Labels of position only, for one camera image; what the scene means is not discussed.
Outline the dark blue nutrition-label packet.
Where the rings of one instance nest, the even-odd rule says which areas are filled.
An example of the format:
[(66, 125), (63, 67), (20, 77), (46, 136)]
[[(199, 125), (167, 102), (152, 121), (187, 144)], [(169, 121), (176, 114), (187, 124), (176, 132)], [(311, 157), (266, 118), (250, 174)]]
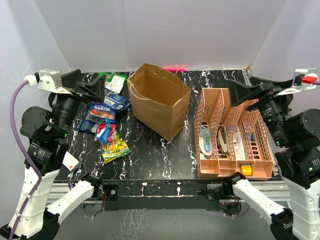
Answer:
[(106, 89), (103, 104), (110, 107), (113, 111), (122, 112), (131, 105), (131, 101), (111, 90)]

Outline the green yellow snack packet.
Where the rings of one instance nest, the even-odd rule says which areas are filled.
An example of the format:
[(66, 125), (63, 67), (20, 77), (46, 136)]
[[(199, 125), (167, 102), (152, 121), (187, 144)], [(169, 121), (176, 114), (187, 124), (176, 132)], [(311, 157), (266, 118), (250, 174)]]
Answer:
[(111, 142), (102, 145), (101, 154), (104, 163), (114, 161), (115, 159), (127, 156), (131, 153), (127, 143), (119, 135), (114, 135)]

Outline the green white snack bag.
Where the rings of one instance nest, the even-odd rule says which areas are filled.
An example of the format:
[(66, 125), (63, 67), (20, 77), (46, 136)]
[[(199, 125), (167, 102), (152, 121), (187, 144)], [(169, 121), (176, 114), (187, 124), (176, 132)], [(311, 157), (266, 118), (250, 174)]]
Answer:
[(105, 89), (120, 94), (127, 80), (127, 76), (107, 72), (100, 72), (98, 76), (103, 75), (106, 76)]

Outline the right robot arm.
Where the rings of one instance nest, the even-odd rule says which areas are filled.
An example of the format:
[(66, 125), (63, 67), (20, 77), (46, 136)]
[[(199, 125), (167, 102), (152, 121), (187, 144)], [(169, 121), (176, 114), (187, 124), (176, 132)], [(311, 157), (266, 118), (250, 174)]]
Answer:
[(254, 77), (253, 86), (229, 80), (230, 103), (254, 104), (274, 143), (275, 153), (290, 194), (290, 207), (275, 203), (239, 172), (222, 181), (223, 194), (247, 202), (267, 222), (278, 240), (317, 240), (320, 237), (320, 111), (316, 108), (291, 115), (293, 81), (275, 82)]

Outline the blue Burts crisps packet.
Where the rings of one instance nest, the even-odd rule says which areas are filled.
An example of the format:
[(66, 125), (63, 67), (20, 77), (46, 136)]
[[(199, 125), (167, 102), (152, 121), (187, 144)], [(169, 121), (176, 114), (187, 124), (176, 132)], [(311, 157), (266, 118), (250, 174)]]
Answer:
[(115, 123), (116, 119), (116, 112), (112, 110), (110, 107), (94, 102), (89, 105), (88, 113), (90, 116), (105, 120), (106, 118), (109, 119), (111, 123)]

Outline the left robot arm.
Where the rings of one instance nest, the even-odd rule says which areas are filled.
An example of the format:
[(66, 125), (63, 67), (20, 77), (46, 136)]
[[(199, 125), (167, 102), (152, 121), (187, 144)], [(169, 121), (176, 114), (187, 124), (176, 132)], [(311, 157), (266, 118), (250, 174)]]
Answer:
[[(24, 155), (24, 181), (18, 205), (10, 222), (0, 229), (2, 237), (13, 240), (52, 240), (62, 222), (88, 199), (103, 195), (100, 178), (86, 174), (60, 199), (47, 200), (59, 174), (69, 145), (66, 140), (81, 103), (98, 102), (105, 98), (106, 76), (85, 83), (79, 69), (61, 74), (42, 69), (25, 76), (14, 91), (9, 107), (10, 125), (15, 141)], [(15, 121), (15, 102), (25, 86), (37, 86), (49, 92), (50, 108), (29, 107), (21, 117), (21, 127)]]

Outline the small blue white packet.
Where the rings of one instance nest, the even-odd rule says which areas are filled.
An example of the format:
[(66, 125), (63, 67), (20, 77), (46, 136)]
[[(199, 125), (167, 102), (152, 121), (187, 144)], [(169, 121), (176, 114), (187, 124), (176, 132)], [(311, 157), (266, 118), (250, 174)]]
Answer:
[(104, 123), (101, 123), (96, 131), (95, 139), (106, 144), (112, 130), (110, 119), (107, 117)]

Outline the blue snack packet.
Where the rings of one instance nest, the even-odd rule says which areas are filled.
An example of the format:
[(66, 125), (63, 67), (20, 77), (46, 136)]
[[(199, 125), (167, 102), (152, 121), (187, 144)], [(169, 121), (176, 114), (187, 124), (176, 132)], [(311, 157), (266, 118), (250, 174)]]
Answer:
[(100, 124), (104, 122), (103, 119), (94, 117), (91, 115), (87, 115), (78, 126), (77, 130), (80, 132), (90, 132), (90, 133), (97, 133), (97, 129)]

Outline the brown paper bag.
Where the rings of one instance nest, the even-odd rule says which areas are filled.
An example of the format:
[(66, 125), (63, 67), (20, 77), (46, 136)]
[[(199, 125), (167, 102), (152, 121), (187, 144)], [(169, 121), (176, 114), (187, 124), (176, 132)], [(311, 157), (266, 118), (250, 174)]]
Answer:
[(133, 115), (171, 142), (184, 127), (191, 88), (174, 73), (145, 63), (128, 79)]

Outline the pink red candy packet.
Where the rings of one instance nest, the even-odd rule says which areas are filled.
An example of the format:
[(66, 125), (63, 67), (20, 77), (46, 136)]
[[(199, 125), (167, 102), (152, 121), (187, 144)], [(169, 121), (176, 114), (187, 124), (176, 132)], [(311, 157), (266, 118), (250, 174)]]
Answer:
[(115, 124), (111, 124), (112, 130), (110, 132), (109, 138), (107, 140), (107, 143), (110, 143), (112, 141), (112, 135), (114, 134), (115, 130), (116, 130), (116, 125)]

